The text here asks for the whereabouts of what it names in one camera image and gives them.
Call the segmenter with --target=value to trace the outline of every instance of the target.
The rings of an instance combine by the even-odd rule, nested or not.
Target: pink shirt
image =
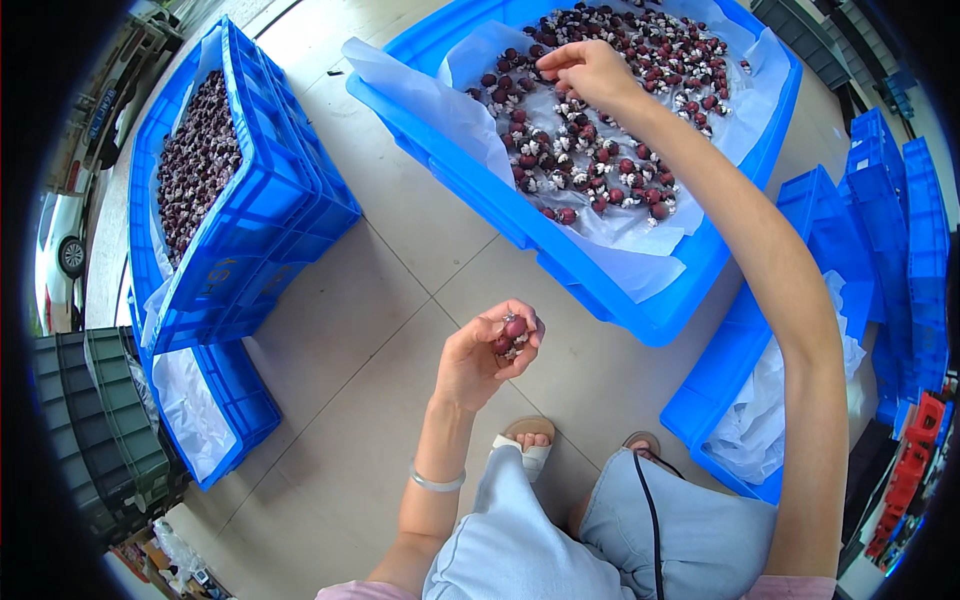
[[[740,600],[830,600],[837,580],[829,577],[760,575]],[[378,582],[351,581],[317,594],[317,600],[418,600],[409,591]]]

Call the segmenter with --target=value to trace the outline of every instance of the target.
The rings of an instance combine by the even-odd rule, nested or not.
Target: denim shorts
[[[660,524],[668,600],[739,598],[766,564],[777,509],[706,490],[640,460]],[[465,516],[427,574],[423,598],[585,600],[656,598],[653,525],[633,454],[617,451],[593,488],[572,540],[546,517],[520,452],[491,454]]]

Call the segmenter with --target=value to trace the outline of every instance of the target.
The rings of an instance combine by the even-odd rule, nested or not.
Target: license plate
[[[100,126],[104,124],[104,119],[107,118],[107,113],[110,112],[110,106],[113,104],[113,98],[116,95],[117,90],[112,87],[108,88],[107,93],[104,94],[103,100],[100,101],[100,106],[97,107],[97,111],[93,114],[93,123],[90,125],[90,131],[86,134],[90,139],[96,139],[100,133]]]

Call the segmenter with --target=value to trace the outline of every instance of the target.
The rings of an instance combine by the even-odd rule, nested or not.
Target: person
[[[497,436],[473,512],[454,531],[474,416],[543,341],[534,309],[507,300],[444,345],[396,542],[366,582],[323,589],[318,600],[831,598],[847,469],[845,378],[833,306],[804,241],[709,141],[636,84],[606,42],[566,44],[537,67],[655,150],[730,247],[783,355],[780,504],[686,482],[664,467],[657,440],[638,432],[561,531],[529,484],[554,434],[533,417]],[[490,348],[508,311],[531,331],[512,363]]]

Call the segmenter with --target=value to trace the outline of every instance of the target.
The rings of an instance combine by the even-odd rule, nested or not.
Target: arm
[[[846,380],[833,305],[804,241],[709,141],[636,84],[609,44],[566,44],[538,67],[656,150],[730,247],[785,370],[783,488],[765,572],[835,577],[849,450]]]
[[[490,347],[503,329],[508,310],[524,318],[530,331],[529,342],[513,362],[495,356]],[[507,300],[447,338],[414,458],[421,477],[437,483],[460,477],[476,412],[504,381],[526,370],[537,357],[543,333],[543,322],[533,308]],[[408,479],[396,541],[368,581],[392,584],[419,598],[434,557],[453,533],[459,501],[459,490],[431,492]]]

